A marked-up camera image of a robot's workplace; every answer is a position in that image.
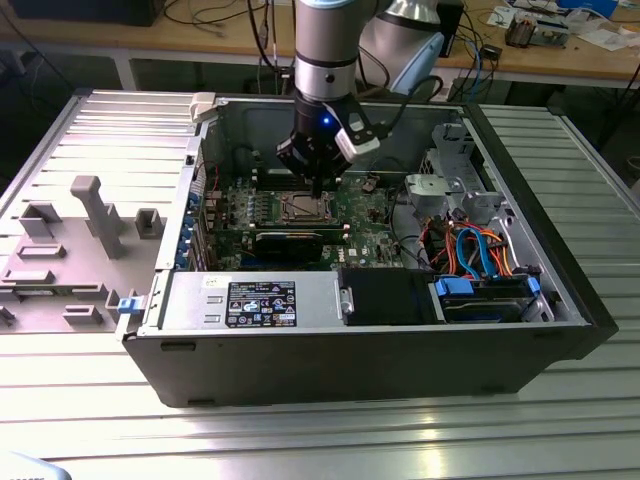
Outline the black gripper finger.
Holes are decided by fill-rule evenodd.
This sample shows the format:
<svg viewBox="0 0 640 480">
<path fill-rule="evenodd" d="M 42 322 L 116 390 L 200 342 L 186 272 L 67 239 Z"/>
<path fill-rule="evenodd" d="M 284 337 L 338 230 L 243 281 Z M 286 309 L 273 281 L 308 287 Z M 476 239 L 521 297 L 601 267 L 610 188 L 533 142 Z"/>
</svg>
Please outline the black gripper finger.
<svg viewBox="0 0 640 480">
<path fill-rule="evenodd" d="M 292 133 L 276 145 L 276 156 L 287 169 L 309 186 L 312 198 L 321 196 L 319 157 L 309 137 Z"/>
<path fill-rule="evenodd" d="M 339 149 L 322 148 L 318 158 L 318 195 L 335 187 L 336 179 L 351 166 Z"/>
</svg>

